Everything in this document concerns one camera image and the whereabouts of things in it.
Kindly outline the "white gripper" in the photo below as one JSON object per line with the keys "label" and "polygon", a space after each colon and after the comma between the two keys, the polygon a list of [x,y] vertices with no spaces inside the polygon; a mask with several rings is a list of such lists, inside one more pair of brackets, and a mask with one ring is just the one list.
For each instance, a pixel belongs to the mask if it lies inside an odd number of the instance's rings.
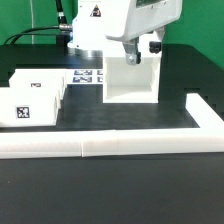
{"label": "white gripper", "polygon": [[129,65],[140,64],[141,52],[138,50],[137,37],[178,20],[182,2],[183,0],[105,0],[104,34],[107,39],[124,42],[126,62]]}

